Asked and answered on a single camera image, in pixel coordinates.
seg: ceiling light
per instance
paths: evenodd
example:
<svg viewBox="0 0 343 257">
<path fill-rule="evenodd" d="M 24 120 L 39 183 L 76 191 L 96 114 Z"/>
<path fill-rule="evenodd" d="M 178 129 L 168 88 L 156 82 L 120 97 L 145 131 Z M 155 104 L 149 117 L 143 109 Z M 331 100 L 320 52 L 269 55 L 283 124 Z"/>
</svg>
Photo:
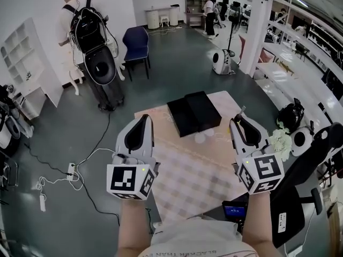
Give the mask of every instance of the ceiling light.
<svg viewBox="0 0 343 257">
<path fill-rule="evenodd" d="M 297 0 L 300 4 L 304 5 L 305 7 L 309 7 L 307 6 L 304 2 L 302 2 L 301 0 Z"/>
</svg>

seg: person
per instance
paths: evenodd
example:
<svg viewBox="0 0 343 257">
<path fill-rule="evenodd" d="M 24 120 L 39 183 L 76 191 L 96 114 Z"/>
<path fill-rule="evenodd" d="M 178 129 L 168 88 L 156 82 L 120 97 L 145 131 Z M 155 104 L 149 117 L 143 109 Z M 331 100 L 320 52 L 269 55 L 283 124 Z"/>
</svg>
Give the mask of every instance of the person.
<svg viewBox="0 0 343 257">
<path fill-rule="evenodd" d="M 249 196 L 242 238 L 236 224 L 200 217 L 159 226 L 150 238 L 143 201 L 122 200 L 121 214 L 118 257 L 281 256 L 272 242 L 269 192 Z"/>
<path fill-rule="evenodd" d="M 286 14 L 286 9 L 281 9 L 281 11 L 278 13 L 278 15 L 277 15 L 277 17 L 276 17 L 276 20 L 277 19 L 280 19 L 282 16 L 284 16 Z M 284 24 L 285 23 L 285 19 L 284 18 L 282 18 L 281 20 L 279 20 L 278 21 L 278 23 L 279 24 Z M 276 30 L 277 30 L 277 28 L 276 27 L 273 27 L 273 33 L 274 34 L 277 34 L 276 33 Z"/>
<path fill-rule="evenodd" d="M 307 25 L 304 24 L 303 26 L 297 26 L 295 29 L 296 32 L 298 32 L 302 36 L 306 36 L 306 30 L 307 30 Z"/>
<path fill-rule="evenodd" d="M 86 6 L 86 0 L 64 0 L 67 5 L 71 5 L 74 9 L 79 10 Z M 94 2 L 94 0 L 91 0 L 91 7 L 95 8 L 98 12 L 101 13 L 102 16 L 105 16 L 103 14 L 103 11 L 101 11 L 101 6 Z M 70 32 L 70 26 L 73 19 L 73 13 L 70 12 L 67 9 L 62 9 L 61 13 L 59 15 L 57 24 L 56 24 L 56 35 L 58 44 L 62 47 L 65 44 L 70 43 L 69 39 L 69 32 Z M 120 105 L 123 102 L 124 95 L 122 93 L 121 87 L 119 85 L 119 82 L 117 80 L 117 77 L 108 85 L 101 86 L 94 82 L 92 77 L 87 71 L 87 68 L 84 64 L 83 59 L 83 53 L 78 50 L 78 48 L 74 47 L 73 49 L 73 59 L 74 63 L 77 64 L 78 68 L 82 71 L 83 75 L 85 76 L 86 80 L 88 81 L 89 86 L 91 87 L 91 90 L 99 102 L 98 108 L 100 110 L 104 111 L 113 111 L 116 107 L 116 105 Z M 110 94 L 111 97 L 116 99 L 116 104 L 113 105 L 108 95 L 105 92 L 105 89 L 108 89 L 107 92 Z"/>
<path fill-rule="evenodd" d="M 204 13 L 203 15 L 206 16 L 206 31 L 208 35 L 208 39 L 214 39 L 214 28 L 213 28 L 213 22 L 215 19 L 215 13 L 213 12 L 213 2 L 211 0 L 206 0 L 206 3 L 204 5 Z"/>
</svg>

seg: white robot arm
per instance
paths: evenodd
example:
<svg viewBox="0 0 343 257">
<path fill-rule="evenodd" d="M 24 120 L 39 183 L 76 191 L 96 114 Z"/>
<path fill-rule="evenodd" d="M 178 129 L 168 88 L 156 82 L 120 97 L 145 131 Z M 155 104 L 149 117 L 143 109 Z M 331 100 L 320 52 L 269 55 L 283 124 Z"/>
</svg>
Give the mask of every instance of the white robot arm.
<svg viewBox="0 0 343 257">
<path fill-rule="evenodd" d="M 115 197 L 146 200 L 159 163 L 152 157 L 153 123 L 147 114 L 131 121 L 118 135 L 116 154 L 107 165 L 107 192 Z"/>
</svg>

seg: black pants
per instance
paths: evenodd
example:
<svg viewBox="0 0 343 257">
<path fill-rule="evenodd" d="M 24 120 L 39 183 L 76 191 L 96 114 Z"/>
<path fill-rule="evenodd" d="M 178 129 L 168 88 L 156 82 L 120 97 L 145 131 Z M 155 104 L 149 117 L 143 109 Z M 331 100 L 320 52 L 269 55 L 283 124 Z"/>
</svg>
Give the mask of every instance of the black pants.
<svg viewBox="0 0 343 257">
<path fill-rule="evenodd" d="M 107 107 L 115 108 L 117 105 L 122 103 L 124 95 L 120 87 L 117 75 L 111 83 L 105 86 L 101 86 L 94 82 L 94 80 L 88 73 L 84 63 L 81 63 L 78 66 L 84 74 L 89 86 L 91 87 L 91 90 L 95 98 L 99 102 L 99 107 L 101 109 L 105 109 Z"/>
<path fill-rule="evenodd" d="M 206 32 L 207 32 L 207 35 L 214 35 L 214 28 L 213 28 L 214 19 L 215 19 L 215 13 L 214 12 L 207 14 L 207 16 L 206 16 Z"/>
</svg>

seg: black box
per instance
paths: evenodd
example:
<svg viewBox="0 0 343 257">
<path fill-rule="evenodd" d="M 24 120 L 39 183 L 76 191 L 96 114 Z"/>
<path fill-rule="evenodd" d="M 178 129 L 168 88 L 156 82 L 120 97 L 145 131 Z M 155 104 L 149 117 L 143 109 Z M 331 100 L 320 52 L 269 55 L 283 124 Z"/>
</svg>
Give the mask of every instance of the black box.
<svg viewBox="0 0 343 257">
<path fill-rule="evenodd" d="M 167 105 L 180 137 L 220 125 L 221 116 L 205 92 L 187 94 Z"/>
</svg>

